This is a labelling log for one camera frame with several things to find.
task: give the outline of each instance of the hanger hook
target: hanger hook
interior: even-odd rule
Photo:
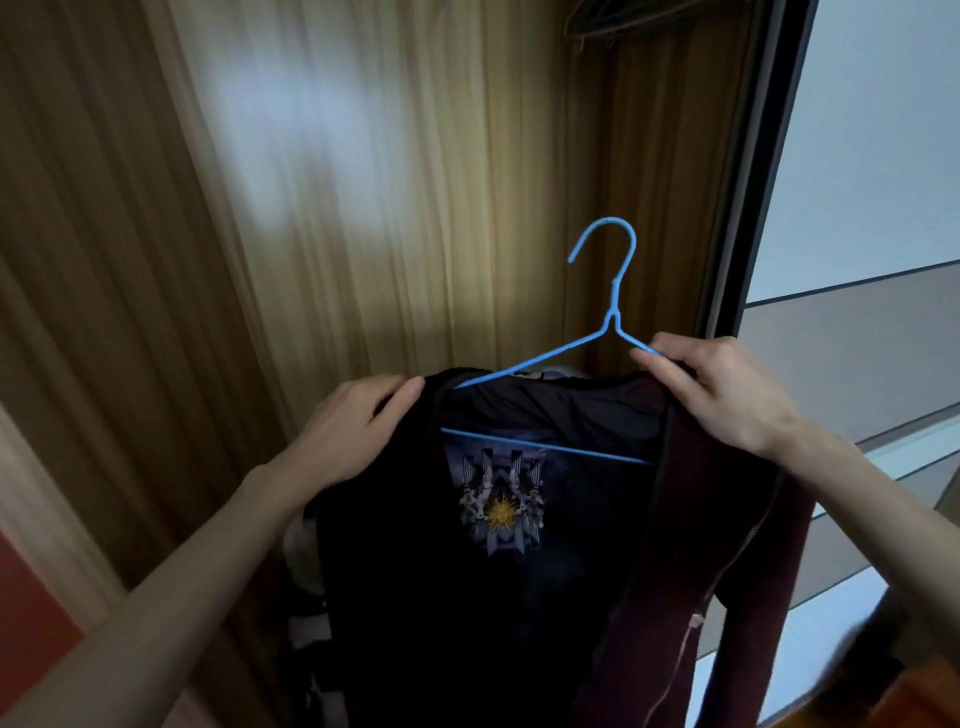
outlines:
[[[630,250],[627,251],[626,256],[623,258],[623,262],[620,264],[620,270],[617,271],[616,276],[613,277],[610,289],[610,308],[607,309],[608,316],[611,314],[619,315],[620,281],[623,280],[623,274],[627,272],[627,266],[630,265],[630,261],[634,259],[634,252],[636,251],[636,232],[634,232],[634,227],[621,217],[601,217],[599,220],[594,220],[590,223],[589,227],[584,230],[577,244],[573,246],[573,250],[567,257],[566,262],[572,263],[577,259],[577,255],[580,253],[580,249],[584,247],[584,243],[587,242],[589,235],[601,225],[619,225],[630,235]]]

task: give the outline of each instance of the maroon fabric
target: maroon fabric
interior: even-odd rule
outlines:
[[[700,638],[687,627],[717,594],[728,613],[698,726],[756,726],[813,499],[772,464],[710,438],[677,404],[664,443],[634,580],[570,722],[682,726]]]

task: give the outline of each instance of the closet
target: closet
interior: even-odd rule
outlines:
[[[636,229],[623,327],[700,330],[765,5],[660,5],[695,7],[569,37],[554,0],[4,3],[0,403],[126,588],[337,382],[595,330],[627,245],[567,265],[595,218]],[[223,725],[290,715],[276,584],[198,670]]]

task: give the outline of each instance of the red wall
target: red wall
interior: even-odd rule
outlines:
[[[82,637],[0,535],[0,716]]]

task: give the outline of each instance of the forearm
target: forearm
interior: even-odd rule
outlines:
[[[806,484],[960,665],[960,529],[817,425],[800,425],[775,459]]]
[[[260,495],[241,486],[11,709],[4,728],[158,726],[288,518]]]

